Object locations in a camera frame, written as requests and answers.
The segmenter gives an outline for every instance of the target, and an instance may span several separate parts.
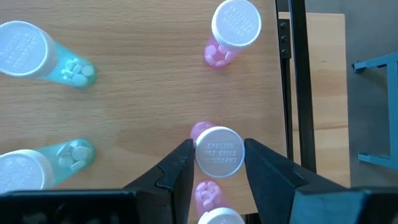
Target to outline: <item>prescription bottle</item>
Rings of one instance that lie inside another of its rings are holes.
[[[216,9],[211,20],[211,35],[204,58],[213,68],[229,64],[242,50],[249,47],[261,31],[261,16],[246,0],[227,0]]]
[[[0,25],[0,72],[79,88],[94,84],[94,65],[23,21]]]
[[[238,212],[229,207],[219,185],[212,180],[200,182],[195,188],[198,224],[244,224]]]

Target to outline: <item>wood grain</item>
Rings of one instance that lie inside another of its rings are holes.
[[[223,71],[203,63],[221,1],[14,0],[0,22],[24,20],[91,60],[94,87],[79,91],[0,77],[0,152],[88,138],[95,163],[59,188],[118,188],[189,138],[203,119],[285,154],[274,0],[254,0],[262,34]],[[195,172],[195,183],[205,176]],[[242,169],[220,182],[240,213],[255,212]],[[190,220],[195,220],[194,212]]]
[[[280,13],[280,18],[289,18]],[[307,13],[317,171],[350,186],[345,17]],[[300,163],[295,73],[291,72],[295,162]]]

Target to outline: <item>pink pill bottle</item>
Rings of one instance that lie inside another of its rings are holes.
[[[198,139],[199,135],[206,131],[209,128],[215,127],[216,125],[213,124],[210,121],[200,121],[197,122],[193,128],[191,129],[191,138],[193,139],[193,142],[196,142]]]
[[[219,185],[212,180],[200,182],[195,188],[198,224],[244,224],[238,212],[229,203]]]
[[[229,64],[243,49],[250,46],[261,31],[261,16],[246,0],[227,0],[216,9],[211,20],[211,35],[204,57],[213,68]]]

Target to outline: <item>pink pill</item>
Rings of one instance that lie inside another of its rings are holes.
[[[213,192],[215,191],[216,187],[218,187],[218,186],[217,186],[217,184],[214,183],[213,181],[209,181],[209,182],[207,183],[207,190],[208,190],[209,192],[211,192],[211,193],[213,193]]]
[[[200,183],[197,187],[197,191],[202,191],[205,190],[207,188],[207,184],[205,181],[203,181],[202,183]]]
[[[210,196],[210,194],[211,193],[208,190],[204,190],[204,191],[200,192],[200,196],[202,198],[206,198],[206,199]]]
[[[211,197],[214,197],[213,203],[221,202],[221,189],[218,186],[216,186],[215,191],[211,194]]]

